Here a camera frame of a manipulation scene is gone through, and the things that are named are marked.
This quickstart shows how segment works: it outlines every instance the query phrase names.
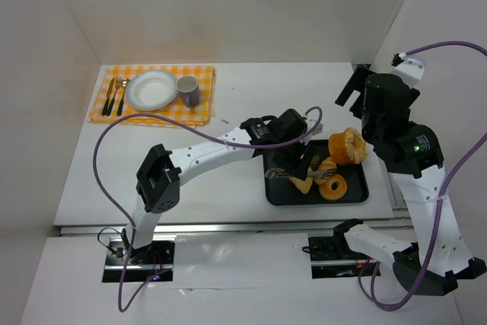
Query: cutlery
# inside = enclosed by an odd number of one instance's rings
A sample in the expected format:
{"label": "cutlery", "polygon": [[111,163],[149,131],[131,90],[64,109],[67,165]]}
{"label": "cutlery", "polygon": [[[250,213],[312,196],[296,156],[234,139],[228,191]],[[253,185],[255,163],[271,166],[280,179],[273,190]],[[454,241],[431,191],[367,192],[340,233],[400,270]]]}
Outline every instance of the cutlery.
{"label": "cutlery", "polygon": [[112,78],[110,82],[110,86],[108,87],[107,91],[107,100],[105,100],[105,105],[103,106],[103,110],[101,111],[102,116],[107,115],[107,110],[108,110],[108,103],[110,102],[110,94],[112,94],[112,89],[113,89],[113,83],[115,81],[115,78]]}
{"label": "cutlery", "polygon": [[122,89],[123,89],[123,94],[122,94],[122,99],[120,100],[119,103],[119,109],[116,110],[116,115],[117,116],[122,116],[122,110],[123,110],[123,101],[125,100],[125,91],[127,88],[127,84],[129,83],[130,79],[129,78],[124,78],[122,80]]}
{"label": "cutlery", "polygon": [[113,109],[113,105],[115,104],[115,96],[116,96],[116,92],[122,87],[122,77],[121,76],[117,76],[115,78],[115,93],[113,93],[113,97],[112,97],[112,100],[110,101],[110,105],[108,106],[108,109],[107,109],[107,116],[109,116],[111,113],[112,113],[112,109]]}

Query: knife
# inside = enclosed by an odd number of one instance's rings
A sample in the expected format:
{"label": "knife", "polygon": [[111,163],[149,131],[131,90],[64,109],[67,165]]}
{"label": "knife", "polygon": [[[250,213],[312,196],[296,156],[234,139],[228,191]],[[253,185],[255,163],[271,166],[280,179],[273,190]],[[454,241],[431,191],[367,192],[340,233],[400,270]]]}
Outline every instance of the knife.
{"label": "knife", "polygon": [[101,111],[102,116],[107,115],[108,103],[110,102],[110,94],[112,94],[114,82],[115,82],[115,78],[112,78],[112,81],[110,82],[110,86],[108,87],[108,91],[107,91],[107,100],[105,101],[105,105],[103,106],[103,110]]}

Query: yellow checkered napkin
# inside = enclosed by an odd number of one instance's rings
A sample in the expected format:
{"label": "yellow checkered napkin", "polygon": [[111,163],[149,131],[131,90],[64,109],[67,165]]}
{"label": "yellow checkered napkin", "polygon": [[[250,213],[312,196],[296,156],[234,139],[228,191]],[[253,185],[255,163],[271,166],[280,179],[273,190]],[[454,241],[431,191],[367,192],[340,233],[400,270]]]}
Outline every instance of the yellow checkered napkin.
{"label": "yellow checkered napkin", "polygon": [[[213,66],[179,66],[179,65],[110,65],[107,68],[105,77],[103,78],[103,83],[101,84],[100,90],[98,91],[97,99],[94,102],[93,108],[91,109],[89,121],[93,123],[111,123],[119,119],[121,116],[116,115],[116,111],[119,106],[119,102],[122,99],[123,90],[119,89],[116,94],[115,104],[113,105],[112,113],[109,116],[102,116],[101,111],[107,99],[107,91],[110,86],[112,78],[116,76],[122,76],[123,78],[132,79],[137,74],[141,72],[146,72],[147,70],[164,70],[170,72],[176,78],[180,78],[184,75],[194,76],[199,83],[200,98],[197,106],[193,108],[188,108],[184,105],[179,97],[174,98],[167,106],[162,107],[158,110],[152,110],[149,113],[158,114],[167,118],[175,119],[178,122],[184,123],[185,125],[195,127],[204,126],[209,122],[210,118],[215,115],[215,80],[216,73]],[[113,86],[112,94],[110,99],[115,92],[115,85]],[[133,108],[127,99],[123,102],[122,116],[126,116],[132,113],[142,112]],[[147,117],[136,117],[128,119],[122,123],[129,125],[141,125],[141,126],[171,126],[174,125],[160,121],[159,119],[147,118]]]}

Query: white wall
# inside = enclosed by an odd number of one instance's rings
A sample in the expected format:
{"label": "white wall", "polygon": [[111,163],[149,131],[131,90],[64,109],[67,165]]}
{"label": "white wall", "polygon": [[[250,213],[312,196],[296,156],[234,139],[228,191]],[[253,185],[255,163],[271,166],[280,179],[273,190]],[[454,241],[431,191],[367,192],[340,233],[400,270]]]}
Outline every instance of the white wall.
{"label": "white wall", "polygon": [[[380,48],[374,67],[390,69],[396,52],[443,40],[467,40],[487,48],[487,0],[405,0]],[[487,59],[476,51],[460,47],[422,53],[426,73],[418,88],[412,119],[430,126],[437,134],[451,168],[487,131]],[[487,148],[482,148],[457,175],[450,197],[469,247],[487,260],[487,191],[485,165]],[[462,282],[455,291],[466,324],[485,323],[487,275],[475,282]]]}
{"label": "white wall", "polygon": [[19,323],[99,63],[64,0],[0,0],[0,319]]}
{"label": "white wall", "polygon": [[67,0],[102,63],[370,62],[402,0]]}

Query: white plate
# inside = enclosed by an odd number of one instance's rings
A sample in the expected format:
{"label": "white plate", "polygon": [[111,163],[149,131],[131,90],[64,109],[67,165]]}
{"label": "white plate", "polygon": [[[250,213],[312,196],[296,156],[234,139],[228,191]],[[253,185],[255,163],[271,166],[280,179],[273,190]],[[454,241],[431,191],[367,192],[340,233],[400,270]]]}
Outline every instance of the white plate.
{"label": "white plate", "polygon": [[157,110],[176,96],[176,77],[162,70],[141,72],[127,85],[126,99],[137,110]]}

